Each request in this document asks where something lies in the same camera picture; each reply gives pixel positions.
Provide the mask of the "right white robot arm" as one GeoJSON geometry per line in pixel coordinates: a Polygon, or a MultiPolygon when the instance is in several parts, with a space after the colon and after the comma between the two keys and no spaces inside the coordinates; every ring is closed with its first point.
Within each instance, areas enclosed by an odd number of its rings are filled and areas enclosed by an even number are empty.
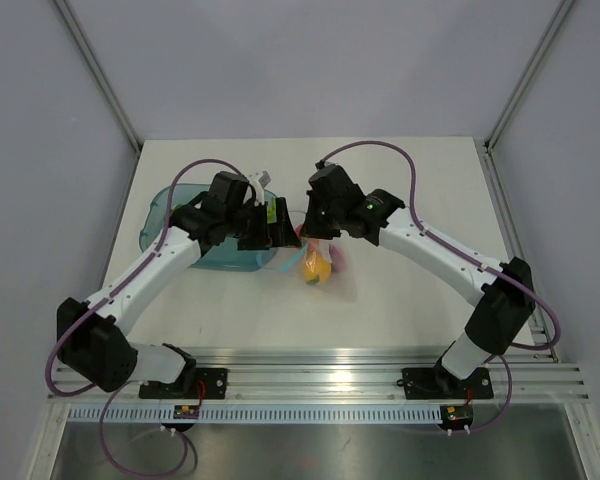
{"type": "Polygon", "coordinates": [[[421,398],[461,398],[485,361],[504,354],[535,310],[529,265],[475,253],[415,218],[405,202],[375,189],[364,193],[339,165],[309,179],[305,237],[331,240],[347,233],[398,253],[456,290],[474,311],[463,332],[413,389],[421,398]]]}

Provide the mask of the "orange fruit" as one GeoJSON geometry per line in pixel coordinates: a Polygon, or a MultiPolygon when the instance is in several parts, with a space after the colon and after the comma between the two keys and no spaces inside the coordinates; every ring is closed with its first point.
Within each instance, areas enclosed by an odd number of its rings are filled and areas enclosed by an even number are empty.
{"type": "Polygon", "coordinates": [[[331,276],[331,263],[318,252],[307,252],[301,265],[303,279],[308,285],[320,285],[331,276]]]}

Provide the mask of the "purple onion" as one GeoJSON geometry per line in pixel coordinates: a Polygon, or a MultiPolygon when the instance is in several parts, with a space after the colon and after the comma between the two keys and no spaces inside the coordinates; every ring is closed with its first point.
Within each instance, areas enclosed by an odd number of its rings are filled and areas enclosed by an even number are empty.
{"type": "Polygon", "coordinates": [[[347,269],[347,260],[343,250],[335,244],[329,245],[331,268],[334,273],[343,273],[347,269]]]}

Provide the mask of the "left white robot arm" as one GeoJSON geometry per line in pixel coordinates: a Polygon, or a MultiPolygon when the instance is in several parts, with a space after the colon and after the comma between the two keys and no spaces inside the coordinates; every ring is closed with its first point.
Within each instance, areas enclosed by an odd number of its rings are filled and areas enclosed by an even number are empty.
{"type": "Polygon", "coordinates": [[[127,337],[175,276],[228,238],[240,251],[301,245],[285,198],[268,199],[257,180],[221,171],[207,190],[167,205],[159,236],[120,277],[83,301],[61,303],[49,360],[104,392],[139,382],[175,398],[188,396],[196,387],[193,356],[171,344],[133,344],[127,337]]]}

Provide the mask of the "clear zip top bag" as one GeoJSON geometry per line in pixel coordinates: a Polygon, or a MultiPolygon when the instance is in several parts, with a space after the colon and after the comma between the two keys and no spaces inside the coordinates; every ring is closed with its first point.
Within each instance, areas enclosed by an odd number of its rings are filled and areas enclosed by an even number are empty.
{"type": "Polygon", "coordinates": [[[338,301],[357,299],[354,269],[340,238],[324,240],[303,237],[301,229],[306,212],[291,210],[290,220],[301,246],[277,248],[273,253],[257,255],[259,266],[286,278],[301,282],[312,291],[338,301]]]}

